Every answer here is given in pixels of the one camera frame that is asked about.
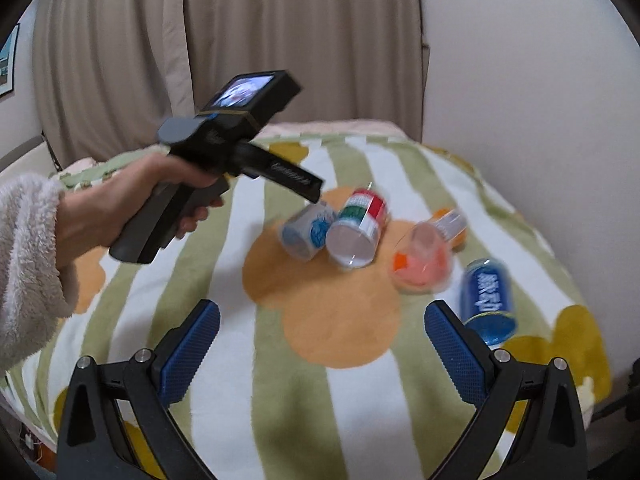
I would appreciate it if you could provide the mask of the person's left hand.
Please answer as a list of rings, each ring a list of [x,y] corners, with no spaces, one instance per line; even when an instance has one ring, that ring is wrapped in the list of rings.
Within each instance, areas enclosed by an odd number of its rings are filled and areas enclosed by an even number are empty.
[[[93,248],[111,246],[158,184],[207,188],[215,181],[179,157],[152,153],[95,188],[63,194],[56,213],[56,267],[62,270]]]

